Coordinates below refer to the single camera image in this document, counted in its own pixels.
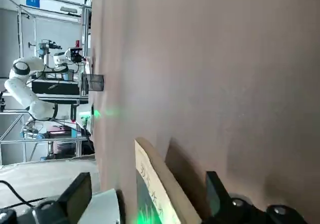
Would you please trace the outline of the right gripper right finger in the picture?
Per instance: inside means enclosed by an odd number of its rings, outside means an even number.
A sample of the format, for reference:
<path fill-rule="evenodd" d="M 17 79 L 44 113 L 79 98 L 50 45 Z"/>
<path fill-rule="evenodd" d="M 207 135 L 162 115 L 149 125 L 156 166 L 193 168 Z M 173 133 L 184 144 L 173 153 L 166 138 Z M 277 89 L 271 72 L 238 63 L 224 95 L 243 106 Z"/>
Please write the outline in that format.
<path fill-rule="evenodd" d="M 205 183 L 211 216 L 203 224 L 307 224 L 291 207 L 270 205 L 262 211 L 243 198 L 232 198 L 214 171 L 207 171 Z"/>

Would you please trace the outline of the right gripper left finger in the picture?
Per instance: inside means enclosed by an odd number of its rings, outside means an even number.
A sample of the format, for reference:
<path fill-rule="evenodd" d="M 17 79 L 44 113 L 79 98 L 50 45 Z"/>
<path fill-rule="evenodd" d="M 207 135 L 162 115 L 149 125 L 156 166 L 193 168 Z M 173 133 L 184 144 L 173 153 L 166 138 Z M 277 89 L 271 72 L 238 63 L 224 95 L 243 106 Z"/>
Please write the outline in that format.
<path fill-rule="evenodd" d="M 29 210 L 18 216 L 12 208 L 0 210 L 2 224 L 77 224 L 92 199 L 89 172 L 80 173 L 56 200 L 45 200 L 33 206 L 23 199 L 7 181 L 1 180 Z"/>

